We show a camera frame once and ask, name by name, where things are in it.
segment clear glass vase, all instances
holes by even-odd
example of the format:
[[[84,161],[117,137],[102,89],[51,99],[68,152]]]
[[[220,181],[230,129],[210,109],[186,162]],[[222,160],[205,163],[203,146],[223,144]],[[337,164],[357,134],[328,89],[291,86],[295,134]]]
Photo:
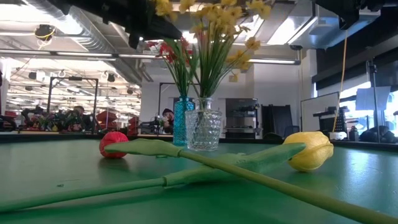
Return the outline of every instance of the clear glass vase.
[[[220,111],[211,110],[211,98],[200,98],[196,109],[185,112],[187,147],[194,151],[217,150],[221,133]]]
[[[187,127],[185,125],[185,112],[193,110],[194,104],[189,97],[180,96],[180,101],[174,104],[174,135],[173,144],[184,146],[187,144]]]

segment green table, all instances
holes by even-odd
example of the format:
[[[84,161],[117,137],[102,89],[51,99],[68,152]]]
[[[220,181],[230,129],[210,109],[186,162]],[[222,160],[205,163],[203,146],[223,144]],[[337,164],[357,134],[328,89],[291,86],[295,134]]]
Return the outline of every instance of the green table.
[[[198,164],[127,155],[103,159],[97,140],[0,144],[0,201],[160,177]],[[220,144],[224,152],[271,145]],[[398,154],[335,148],[313,173],[284,164],[279,180],[398,217]],[[354,223],[245,180],[135,190],[0,215],[0,223]]]

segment ceiling duct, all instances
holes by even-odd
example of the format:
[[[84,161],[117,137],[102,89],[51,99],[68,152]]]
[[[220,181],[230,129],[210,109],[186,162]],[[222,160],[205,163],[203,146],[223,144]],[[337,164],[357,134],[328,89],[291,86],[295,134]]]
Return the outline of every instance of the ceiling duct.
[[[71,7],[69,14],[65,15],[61,10],[49,3],[47,0],[23,0],[26,4],[42,11],[59,23],[57,28],[66,34],[80,34],[88,36],[84,38],[75,38],[78,44],[83,46],[89,52],[115,52],[113,46],[102,36],[91,21],[82,13],[79,8]],[[132,69],[125,61],[117,58],[115,61],[106,62],[118,70],[118,73],[130,83],[141,84],[142,77]]]

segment whiteboard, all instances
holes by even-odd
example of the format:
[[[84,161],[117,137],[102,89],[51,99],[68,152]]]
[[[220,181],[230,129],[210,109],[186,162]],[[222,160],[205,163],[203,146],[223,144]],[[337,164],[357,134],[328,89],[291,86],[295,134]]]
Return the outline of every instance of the whiteboard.
[[[338,92],[301,101],[302,131],[318,131],[319,117],[314,117],[313,114],[324,112],[329,106],[337,106],[337,102]]]

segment chair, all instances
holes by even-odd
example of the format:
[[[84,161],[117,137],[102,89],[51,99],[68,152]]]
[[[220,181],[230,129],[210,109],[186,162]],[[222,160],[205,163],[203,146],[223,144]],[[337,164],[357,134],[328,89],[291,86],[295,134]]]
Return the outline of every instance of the chair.
[[[287,136],[290,136],[291,134],[298,133],[300,132],[300,127],[299,126],[287,126],[285,128],[285,134],[284,138],[287,138]]]

